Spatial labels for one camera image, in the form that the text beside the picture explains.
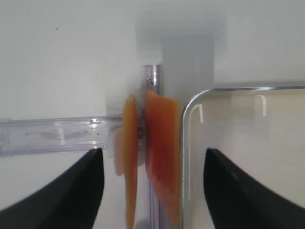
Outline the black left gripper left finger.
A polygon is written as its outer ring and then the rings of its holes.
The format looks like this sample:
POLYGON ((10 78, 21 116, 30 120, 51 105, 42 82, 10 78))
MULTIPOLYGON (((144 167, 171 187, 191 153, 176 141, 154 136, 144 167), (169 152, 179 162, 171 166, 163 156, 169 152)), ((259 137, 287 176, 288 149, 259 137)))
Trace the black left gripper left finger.
POLYGON ((2 229, 91 229, 104 191, 102 149, 91 149, 64 173, 1 210, 2 229))

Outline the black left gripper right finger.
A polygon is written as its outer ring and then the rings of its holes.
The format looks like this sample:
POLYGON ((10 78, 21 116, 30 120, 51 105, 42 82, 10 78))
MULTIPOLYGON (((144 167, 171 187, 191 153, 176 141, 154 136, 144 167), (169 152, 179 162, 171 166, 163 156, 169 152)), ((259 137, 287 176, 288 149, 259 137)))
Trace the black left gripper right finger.
POLYGON ((206 150, 203 191, 217 229, 303 229, 305 209, 244 172, 221 151, 206 150))

